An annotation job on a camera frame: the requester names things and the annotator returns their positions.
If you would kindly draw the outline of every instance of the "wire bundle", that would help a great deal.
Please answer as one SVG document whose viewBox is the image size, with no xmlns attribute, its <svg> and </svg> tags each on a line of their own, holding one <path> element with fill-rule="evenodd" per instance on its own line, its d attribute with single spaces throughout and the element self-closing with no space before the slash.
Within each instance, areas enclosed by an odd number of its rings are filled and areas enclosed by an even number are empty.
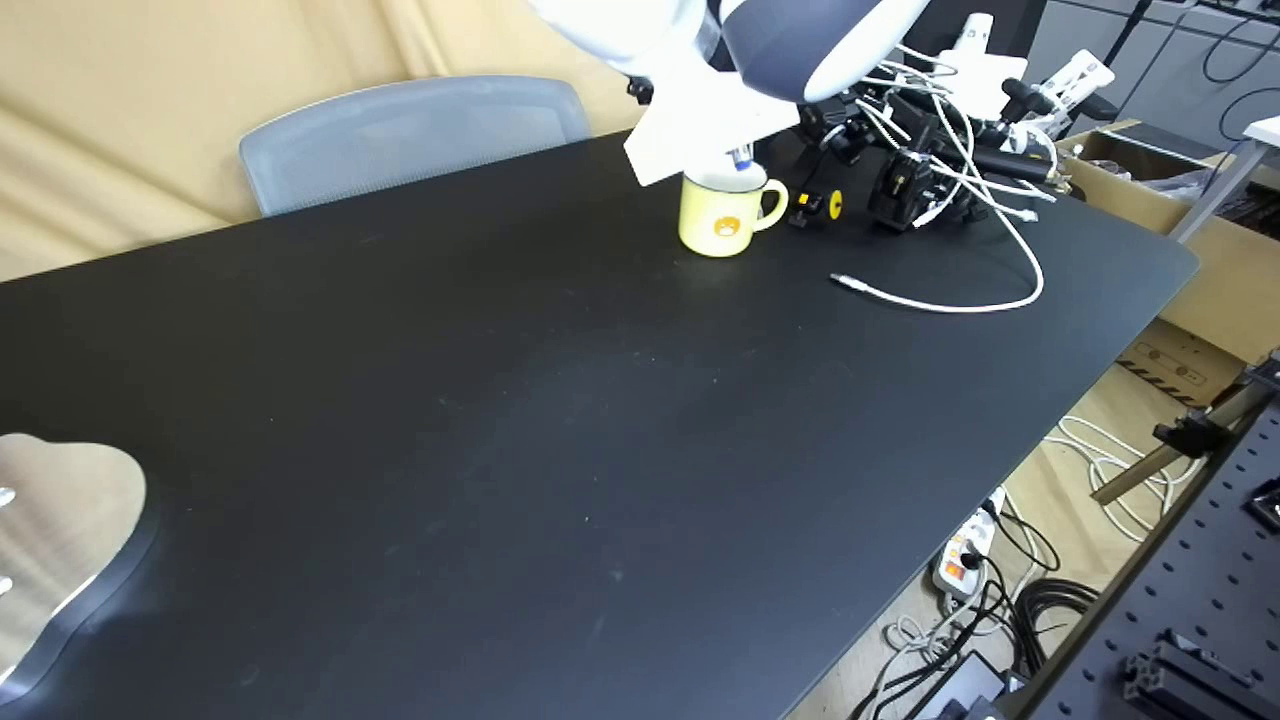
<svg viewBox="0 0 1280 720">
<path fill-rule="evenodd" d="M 876 126 L 876 135 L 896 149 L 896 153 L 907 153 L 918 159 L 927 159 L 932 173 L 957 178 L 951 193 L 939 201 L 939 207 L 932 207 L 924 219 L 918 219 L 918 226 L 932 222 L 961 193 L 976 195 L 980 204 L 993 207 L 993 215 L 1003 222 L 1003 233 L 1015 241 L 1015 247 L 1024 252 L 1029 266 L 1031 266 L 1031 291 L 1019 295 L 1019 301 L 1001 301 L 1001 302 L 937 302 L 937 301 L 918 301 L 918 295 L 896 295 L 896 291 L 883 291 L 870 280 L 857 280 L 857 277 L 845 277 L 845 271 L 834 271 L 836 282 L 862 291 L 862 295 L 871 295 L 871 301 L 883 301 L 883 302 L 896 302 L 896 309 L 914 309 L 914 313 L 937 313 L 937 316 L 993 316 L 993 313 L 1015 313 L 1015 309 L 1029 309 L 1044 295 L 1044 266 L 1039 266 L 1039 256 L 1031 252 L 1031 245 L 1024 241 L 1024 233 L 1015 226 L 1015 219 L 1037 219 L 1031 207 L 1013 207 L 1013 204 L 1001 204 L 997 193 L 1003 195 L 1024 195 L 1024 201 L 1057 201 L 1031 185 L 997 185 L 990 178 L 974 153 L 976 153 L 976 132 L 974 132 L 974 121 L 966 111 L 957 111 L 957 103 L 950 100 L 950 86 L 939 86 L 927 70 L 918 70 L 907 63 L 896 63 L 896 58 L 883 58 L 879 70 L 892 70 L 892 78 L 866 78 L 866 82 L 883 82 L 883 86 L 918 86 L 918 92 L 927 92 L 937 117 L 939 117 L 939 126 L 950 132 L 951 149 L 966 157 L 961 167 L 943 164 L 939 157 L 919 157 L 914 144 L 914 132 L 903 132 L 883 109 L 870 103 L 870 100 L 857 100 L 857 109 L 870 117 L 870 122 Z"/>
<path fill-rule="evenodd" d="M 927 633 L 883 625 L 879 633 L 892 654 L 879 662 L 871 691 L 851 707 L 851 720 L 866 720 L 866 714 L 876 720 L 919 682 L 939 680 L 976 637 L 990 637 L 983 625 L 997 625 L 997 633 L 1007 637 L 1015 661 L 1029 654 L 1019 650 L 1019 638 L 1013 633 L 1013 606 L 1024 597 L 1024 589 L 1044 580 L 1044 572 L 1059 572 L 1059 551 L 1031 520 L 1015 513 L 1013 500 L 1003 505 L 1007 505 L 1003 513 L 997 513 L 993 505 L 983 505 L 983 513 L 993 513 L 1001 537 L 1029 561 L 1024 580 L 1007 591 L 1003 566 L 983 557 L 990 580 L 980 584 L 980 591 L 957 605 L 950 605 L 943 597 L 943 617 Z M 907 654 L 918 654 L 919 667 L 892 675 Z"/>
<path fill-rule="evenodd" d="M 1013 606 L 1013 601 L 1007 601 L 1003 577 L 1001 577 L 1001 580 L 983 580 L 983 589 L 974 591 L 970 605 L 951 606 L 924 637 L 914 628 L 900 628 L 900 625 L 883 625 L 883 645 L 892 647 L 892 654 L 879 662 L 876 687 L 847 712 L 847 720 L 862 720 L 870 712 L 871 712 L 871 720 L 879 720 L 883 707 L 892 707 L 896 701 L 903 701 L 907 691 L 918 691 L 919 682 L 927 682 L 932 675 L 951 667 L 983 620 L 1003 625 L 1007 606 Z M 888 680 L 888 673 L 903 654 L 919 654 L 924 662 Z"/>
<path fill-rule="evenodd" d="M 1108 433 L 1096 420 L 1063 415 L 1044 444 L 1059 444 L 1076 452 L 1089 464 L 1089 492 L 1103 486 L 1112 477 L 1121 477 L 1129 464 L 1137 464 L 1143 452 Z M 1186 467 L 1162 467 L 1153 478 L 1143 478 L 1158 508 L 1140 513 L 1129 495 L 1115 505 L 1103 505 L 1108 522 L 1140 545 L 1162 515 L 1174 508 L 1178 492 L 1202 472 L 1196 458 L 1186 458 Z"/>
<path fill-rule="evenodd" d="M 1067 610 L 1086 617 L 1096 601 L 1100 601 L 1096 589 L 1071 584 L 1059 577 L 1039 577 L 1037 584 L 1029 584 L 1007 610 L 1013 647 L 1015 647 L 1013 667 L 1019 675 L 1037 675 L 1044 667 L 1048 650 L 1039 645 L 1039 617 L 1048 606 L 1067 606 Z"/>
</svg>

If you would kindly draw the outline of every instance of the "yellow mug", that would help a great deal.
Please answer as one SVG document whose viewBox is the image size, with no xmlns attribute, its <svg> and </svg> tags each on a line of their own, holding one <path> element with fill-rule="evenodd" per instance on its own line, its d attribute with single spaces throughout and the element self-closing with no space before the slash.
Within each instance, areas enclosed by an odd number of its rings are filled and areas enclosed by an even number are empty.
<svg viewBox="0 0 1280 720">
<path fill-rule="evenodd" d="M 679 187 L 679 245 L 695 256 L 741 256 L 752 247 L 752 234 L 785 219 L 789 185 L 764 178 L 752 187 L 717 187 L 683 174 Z"/>
</svg>

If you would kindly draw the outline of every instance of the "black device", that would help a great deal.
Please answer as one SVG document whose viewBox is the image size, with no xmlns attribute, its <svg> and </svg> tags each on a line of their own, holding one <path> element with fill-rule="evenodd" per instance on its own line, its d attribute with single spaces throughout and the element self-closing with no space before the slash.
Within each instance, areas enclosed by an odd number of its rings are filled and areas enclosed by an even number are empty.
<svg viewBox="0 0 1280 720">
<path fill-rule="evenodd" d="M 1137 551 L 1013 714 L 1280 714 L 1280 357 L 1246 372 L 1231 436 L 1182 423 L 1213 472 Z"/>
</svg>

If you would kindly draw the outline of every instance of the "black cable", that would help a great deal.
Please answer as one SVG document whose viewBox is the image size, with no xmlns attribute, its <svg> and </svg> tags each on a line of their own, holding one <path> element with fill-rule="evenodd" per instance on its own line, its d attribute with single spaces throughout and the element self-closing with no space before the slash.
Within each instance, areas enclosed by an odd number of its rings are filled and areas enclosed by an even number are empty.
<svg viewBox="0 0 1280 720">
<path fill-rule="evenodd" d="M 1044 572 L 1059 572 L 1063 566 L 1063 557 L 1057 551 L 1057 545 L 1037 528 L 1029 522 L 1024 515 L 1013 515 L 1013 513 L 997 513 L 993 505 L 983 505 L 983 513 L 997 520 L 1001 537 L 1037 566 Z M 1039 545 L 1048 557 L 1037 557 L 1029 545 L 1019 545 L 1007 522 L 1015 522 L 1019 530 L 1037 537 L 1031 545 Z"/>
<path fill-rule="evenodd" d="M 1278 35 L 1246 63 L 1246 67 L 1237 67 L 1231 76 L 1216 76 L 1213 70 L 1213 57 L 1229 42 L 1229 40 L 1237 40 L 1237 33 L 1250 23 L 1250 15 L 1242 18 L 1242 23 L 1231 23 L 1229 33 L 1221 33 L 1213 42 L 1207 42 L 1207 52 L 1202 57 L 1202 76 L 1207 78 L 1207 82 L 1237 82 L 1242 76 L 1250 76 L 1255 63 L 1265 63 L 1278 48 L 1280 48 L 1280 27 L 1278 27 Z"/>
<path fill-rule="evenodd" d="M 1137 33 L 1137 23 L 1148 15 L 1153 0 L 1137 0 L 1131 11 L 1125 15 L 1125 27 L 1115 35 L 1115 42 L 1108 48 L 1103 63 L 1115 63 L 1121 48 L 1129 42 L 1129 35 Z"/>
<path fill-rule="evenodd" d="M 870 687 L 870 697 L 862 697 L 862 704 L 847 712 L 847 720 L 862 720 L 866 712 L 871 712 L 871 720 L 876 720 L 888 704 L 903 701 L 903 697 L 918 691 L 927 675 L 943 673 L 943 667 L 966 650 L 966 645 L 974 638 L 974 633 L 976 633 L 983 620 L 993 620 L 1001 606 L 1013 610 L 1013 597 L 1007 597 L 1007 584 L 1003 584 L 1001 564 L 990 561 L 990 566 L 993 566 L 997 580 L 983 580 L 983 584 L 980 584 L 976 617 L 950 638 L 950 647 L 943 647 L 937 661 L 927 661 L 924 667 L 914 667 L 914 673 L 892 675 L 892 680 L 883 680 L 883 673 L 888 673 L 888 662 L 892 662 L 892 661 L 883 661 L 879 673 L 876 673 L 876 682 Z"/>
<path fill-rule="evenodd" d="M 1251 94 L 1270 94 L 1270 92 L 1278 92 L 1278 94 L 1280 94 L 1280 86 L 1251 86 L 1251 92 L 1237 94 L 1237 100 L 1216 117 L 1216 132 L 1221 132 L 1226 139 L 1242 144 L 1242 139 L 1246 139 L 1246 132 L 1229 132 L 1229 117 L 1231 117 L 1246 100 L 1251 100 Z"/>
<path fill-rule="evenodd" d="M 943 667 L 966 650 L 966 645 L 974 638 L 974 633 L 976 633 L 990 617 L 997 617 L 1001 606 L 1013 606 L 1013 605 L 1007 605 L 1007 591 L 1003 591 L 1003 572 L 997 566 L 997 577 L 1001 577 L 997 584 L 993 584 L 993 580 L 983 584 L 980 610 L 961 628 L 961 637 L 943 647 L 943 654 L 937 654 L 932 662 L 900 675 L 903 687 L 896 687 L 892 697 L 883 697 L 883 701 L 871 707 L 871 720 L 879 720 L 879 712 L 883 712 L 888 704 L 896 704 L 896 701 L 903 701 L 907 691 L 918 691 L 927 675 L 943 673 Z"/>
<path fill-rule="evenodd" d="M 1067 610 L 1086 617 L 1096 601 L 1100 601 L 1100 591 L 1089 584 L 1071 584 L 1059 577 L 1031 580 L 1007 610 L 1013 650 L 1015 650 L 1013 667 L 1024 675 L 1037 675 L 1048 662 L 1048 650 L 1044 650 L 1039 628 L 1037 628 L 1048 606 L 1067 606 Z"/>
</svg>

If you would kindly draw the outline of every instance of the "mug handle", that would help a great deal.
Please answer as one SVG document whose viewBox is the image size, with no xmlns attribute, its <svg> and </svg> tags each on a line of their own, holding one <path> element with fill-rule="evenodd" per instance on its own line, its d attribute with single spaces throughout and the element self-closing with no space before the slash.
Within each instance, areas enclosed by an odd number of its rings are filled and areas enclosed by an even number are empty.
<svg viewBox="0 0 1280 720">
<path fill-rule="evenodd" d="M 768 185 L 762 187 L 762 201 L 764 201 L 768 193 L 777 193 L 777 204 L 773 204 L 768 215 L 758 219 L 758 233 L 764 233 L 764 226 L 773 226 L 777 219 L 785 219 L 789 201 L 791 201 L 789 185 L 780 185 L 780 178 L 768 178 Z"/>
</svg>

